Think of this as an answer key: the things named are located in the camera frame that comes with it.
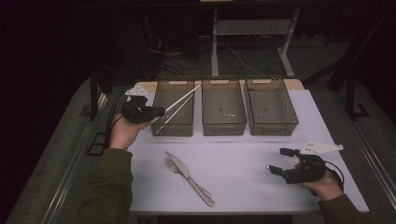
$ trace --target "table surface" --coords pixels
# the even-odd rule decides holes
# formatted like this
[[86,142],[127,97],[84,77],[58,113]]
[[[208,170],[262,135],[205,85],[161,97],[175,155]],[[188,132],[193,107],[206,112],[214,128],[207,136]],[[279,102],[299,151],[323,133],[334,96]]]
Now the table surface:
[[[309,91],[298,80],[285,80],[300,123],[291,136],[252,136],[248,125],[242,136],[204,136],[202,94],[195,92],[193,137],[154,137],[147,128],[128,149],[132,158],[135,214],[303,214],[318,212],[318,198],[297,185],[288,185],[265,169],[267,164],[293,169],[297,158],[279,154],[281,147],[301,148],[304,141],[334,144]],[[156,83],[139,83],[150,91]],[[169,151],[185,163],[191,177],[207,189],[216,205],[209,207],[181,175],[165,163]],[[338,151],[321,155],[345,176],[345,193],[360,211],[368,211]]]

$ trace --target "cable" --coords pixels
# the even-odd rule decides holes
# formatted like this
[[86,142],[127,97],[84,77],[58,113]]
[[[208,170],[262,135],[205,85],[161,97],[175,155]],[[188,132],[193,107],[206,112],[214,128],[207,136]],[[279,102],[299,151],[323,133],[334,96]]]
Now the cable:
[[117,108],[117,102],[118,100],[121,98],[122,95],[124,95],[125,91],[122,91],[119,93],[119,95],[116,96],[116,99],[113,102],[113,105],[111,106],[110,109],[110,114],[107,118],[107,123],[106,123],[106,133],[105,133],[105,145],[104,148],[102,148],[102,152],[106,147],[109,147],[110,144],[110,135],[111,135],[111,129],[113,129],[113,126],[116,122],[114,122],[114,124],[111,124],[113,117],[114,117],[114,113],[116,112],[116,108]]
[[154,49],[148,49],[148,50],[151,51],[151,52],[154,52],[154,53],[163,54],[163,52],[160,52],[160,51],[158,51],[158,50],[154,50]]
[[[173,64],[175,64],[176,66],[172,66],[172,65],[166,64],[166,62],[173,63]],[[183,65],[181,65],[180,63],[175,63],[175,62],[173,62],[173,61],[171,61],[171,60],[164,60],[163,64],[165,64],[166,66],[170,66],[170,67],[181,68],[181,69],[183,69],[183,73],[184,73],[185,67],[183,67]]]
[[179,77],[182,76],[183,74],[180,73],[180,71],[178,71],[176,68],[173,68],[171,66],[166,66],[166,65],[159,65],[159,67],[164,71],[164,75],[166,76],[166,71],[169,73],[172,73],[175,77]]
[[113,130],[114,125],[117,123],[117,121],[119,121],[122,118],[122,115],[116,119],[116,121],[114,121],[114,123],[111,125],[111,130]]
[[335,168],[338,170],[338,172],[340,172],[341,177],[342,177],[342,184],[343,184],[343,186],[344,186],[345,179],[344,179],[344,174],[343,174],[343,172],[341,171],[341,169],[338,168],[338,166],[334,165],[333,163],[331,163],[331,162],[329,162],[329,161],[325,161],[325,162],[326,162],[326,163],[329,163],[330,165],[332,165],[333,167],[335,167]]
[[172,76],[177,77],[177,74],[174,71],[171,71],[170,69],[165,67],[161,67],[161,69],[163,70],[163,74],[162,74],[163,77],[167,77],[166,72],[169,72],[171,73]]
[[200,39],[208,39],[209,43],[206,46],[200,46],[200,48],[198,48],[198,54],[209,52],[213,47],[212,38],[209,35],[203,35],[198,36],[198,40]]
[[230,49],[230,50],[236,55],[236,57],[238,57],[239,61],[241,61],[241,63],[242,63],[247,69],[249,69],[249,70],[251,70],[251,71],[253,71],[253,72],[259,73],[259,74],[261,74],[261,75],[264,75],[264,76],[269,77],[268,75],[266,75],[266,74],[264,74],[264,73],[262,73],[262,72],[260,72],[260,71],[257,71],[257,70],[255,70],[255,69],[249,67],[247,64],[244,63],[244,61],[241,59],[241,57],[239,57],[239,55],[238,55],[232,48],[230,48],[230,47],[228,47],[228,46],[227,46],[227,48]]
[[166,68],[168,68],[168,69],[172,69],[172,70],[174,70],[174,71],[176,71],[176,73],[178,73],[180,76],[184,76],[183,75],[183,72],[180,72],[180,71],[178,71],[175,67],[172,67],[172,66],[170,66],[170,65],[168,65],[168,64],[163,64],[163,66],[165,66]]
[[[227,44],[224,44],[224,45],[222,45],[222,44],[218,44],[218,47],[224,47],[224,48],[228,48],[229,47],[229,45],[227,45]],[[247,51],[245,51],[245,52],[239,52],[238,53],[238,55],[245,55],[245,54],[248,54],[248,53],[250,53],[251,52],[251,50],[247,50]]]
[[180,54],[184,54],[184,52],[183,51],[170,52],[170,53],[165,53],[164,56],[174,56]]
[[221,55],[220,51],[218,51],[218,57],[221,59],[222,62],[224,62],[226,65],[228,65],[228,66],[230,66],[232,68],[246,68],[244,65],[243,66],[234,66],[234,65],[231,65],[231,64],[227,63],[224,60],[223,56]]
[[159,49],[161,47],[161,43],[162,43],[161,39],[157,35],[152,35],[152,36],[155,36],[158,39],[158,46],[156,49]]
[[210,59],[210,54],[209,54],[209,56],[206,58],[206,60],[205,60],[205,62],[204,62],[203,65],[200,65],[200,66],[195,67],[195,68],[185,67],[185,66],[183,66],[182,64],[176,63],[176,62],[171,61],[171,60],[166,60],[166,61],[169,62],[169,63],[174,63],[174,64],[176,64],[177,66],[179,66],[179,67],[182,68],[183,70],[184,70],[184,69],[185,69],[185,70],[198,70],[198,69],[201,69],[201,68],[205,67],[205,66],[207,65],[207,63],[209,62],[209,59]]

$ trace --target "gray basket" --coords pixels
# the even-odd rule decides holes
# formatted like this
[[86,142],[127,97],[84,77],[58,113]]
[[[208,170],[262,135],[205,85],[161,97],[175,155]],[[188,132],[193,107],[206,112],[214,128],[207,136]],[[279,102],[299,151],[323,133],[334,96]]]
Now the gray basket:
[[202,81],[204,136],[243,135],[247,117],[236,77],[207,77]]
[[[194,81],[192,79],[178,81],[175,78],[168,78],[160,80],[155,92],[153,106],[161,106],[166,109],[193,88]],[[166,112],[163,118],[157,119],[150,125],[154,136],[192,136],[194,96],[164,125],[188,98],[186,97],[182,102]]]
[[299,121],[283,79],[247,78],[244,95],[251,135],[293,133]]

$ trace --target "hand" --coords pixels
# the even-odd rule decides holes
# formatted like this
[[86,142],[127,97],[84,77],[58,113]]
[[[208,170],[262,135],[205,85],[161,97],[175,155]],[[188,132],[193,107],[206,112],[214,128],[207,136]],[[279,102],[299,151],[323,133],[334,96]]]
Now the hand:
[[148,127],[150,123],[151,121],[135,124],[121,114],[115,115],[112,122],[109,147],[126,150],[134,142],[140,130]]
[[[301,166],[298,163],[295,167],[298,169]],[[313,182],[299,183],[303,188],[313,190],[318,197],[323,201],[329,201],[344,194],[337,184],[335,177],[329,171],[326,171],[323,178]]]

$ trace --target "sleeve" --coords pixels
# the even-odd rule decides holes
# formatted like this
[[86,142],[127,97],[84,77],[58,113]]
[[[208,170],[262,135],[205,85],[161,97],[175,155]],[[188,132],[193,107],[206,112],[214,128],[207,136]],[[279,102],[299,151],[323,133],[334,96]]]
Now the sleeve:
[[318,205],[326,224],[378,223],[371,214],[359,212],[345,194]]
[[128,223],[132,203],[132,153],[108,148],[88,178],[77,223]]

